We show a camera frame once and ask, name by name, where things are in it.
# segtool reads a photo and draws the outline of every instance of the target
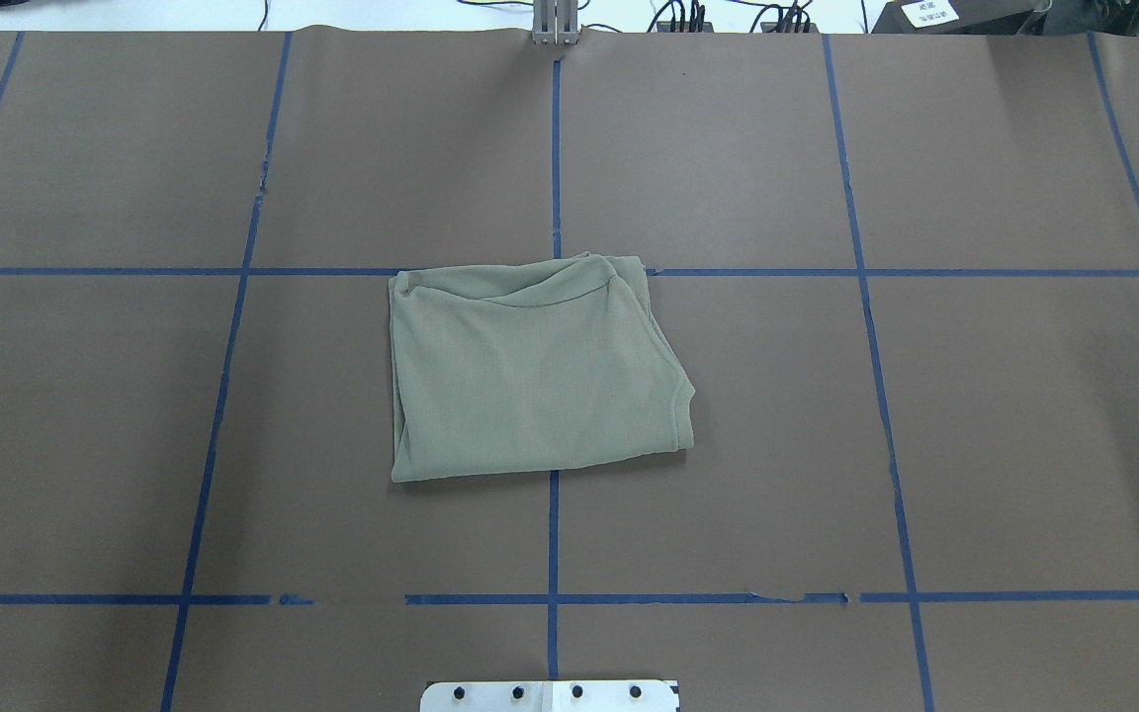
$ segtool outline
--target label sticker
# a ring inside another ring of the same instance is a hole
[[[915,27],[940,26],[961,18],[949,0],[923,0],[921,3],[900,6],[900,9],[908,15],[908,22]]]

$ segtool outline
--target green shirt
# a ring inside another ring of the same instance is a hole
[[[390,343],[394,482],[693,447],[693,384],[637,257],[399,272]]]

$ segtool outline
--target folded t-shirt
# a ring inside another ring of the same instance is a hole
[[[693,384],[637,257],[399,272],[390,343],[394,482],[693,447]]]

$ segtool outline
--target sage green fabric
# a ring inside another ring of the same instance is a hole
[[[693,384],[637,257],[399,272],[390,343],[394,482],[693,447]]]

